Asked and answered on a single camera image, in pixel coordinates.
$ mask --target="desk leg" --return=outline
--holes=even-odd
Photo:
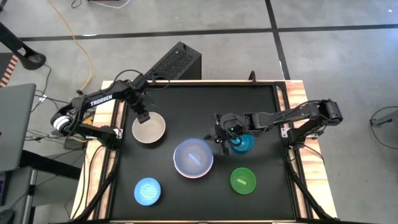
[[[50,172],[56,175],[69,177],[78,180],[80,177],[81,169],[74,166],[64,164],[36,153],[22,150],[21,161],[19,167],[30,166],[33,169]]]

